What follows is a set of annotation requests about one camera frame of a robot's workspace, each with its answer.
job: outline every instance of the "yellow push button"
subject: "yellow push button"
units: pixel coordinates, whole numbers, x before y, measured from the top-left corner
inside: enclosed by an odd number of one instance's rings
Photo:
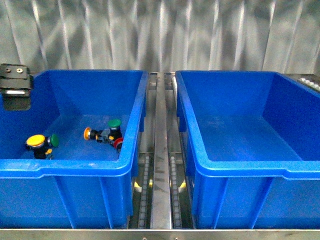
[[[30,147],[38,147],[44,143],[45,139],[45,136],[41,134],[33,135],[26,140],[26,144]]]

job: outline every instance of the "yellow part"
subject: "yellow part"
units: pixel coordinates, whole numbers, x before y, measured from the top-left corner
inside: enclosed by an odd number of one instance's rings
[[[49,148],[46,152],[45,152],[45,155],[48,155],[48,154],[52,154],[52,149]]]
[[[85,140],[89,140],[89,133],[91,131],[91,128],[90,127],[86,127],[84,132],[83,132],[83,137]]]
[[[179,188],[186,188],[187,185],[186,185],[186,182],[184,181],[183,183],[181,183],[181,186]]]
[[[135,188],[140,188],[139,184],[136,181],[134,182],[134,187]]]
[[[38,147],[44,143],[45,139],[45,136],[41,134],[33,135],[26,140],[26,144],[30,147]]]

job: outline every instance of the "green push button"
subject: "green push button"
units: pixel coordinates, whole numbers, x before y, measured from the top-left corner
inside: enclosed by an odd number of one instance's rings
[[[108,126],[109,128],[118,128],[121,125],[121,120],[120,119],[112,119],[108,121]]]
[[[50,143],[53,147],[58,147],[59,145],[59,138],[56,134],[52,134],[50,137]]]

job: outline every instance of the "metal guide rail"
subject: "metal guide rail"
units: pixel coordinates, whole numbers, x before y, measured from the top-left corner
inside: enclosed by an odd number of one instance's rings
[[[310,75],[296,74],[290,77],[302,84],[306,84],[305,80],[308,79],[315,80],[315,77]],[[320,239],[320,230],[194,229],[190,205],[191,188],[185,176],[176,99],[177,84],[174,73],[151,72],[145,128],[139,144],[139,176],[135,179],[133,188],[134,214],[129,219],[128,229],[0,229],[0,239]]]

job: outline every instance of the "bin rim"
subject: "bin rim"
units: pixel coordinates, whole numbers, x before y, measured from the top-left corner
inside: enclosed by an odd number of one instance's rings
[[[35,78],[48,72],[92,71],[92,72],[135,72],[141,73],[132,111],[124,134],[121,154],[118,160],[42,160],[42,159],[0,159],[0,179],[39,179],[44,176],[80,177],[120,177],[129,173],[133,166],[138,141],[139,125],[146,97],[148,75],[144,70],[105,70],[50,69],[35,75]]]
[[[186,122],[191,151],[196,171],[204,177],[210,178],[237,178],[237,177],[282,177],[287,180],[320,180],[320,156],[314,161],[211,161],[202,139],[196,115],[192,107],[183,73],[257,73],[278,75],[287,81],[303,88],[320,99],[320,93],[294,81],[293,79],[275,71],[198,71],[180,70],[175,72],[178,95]]]

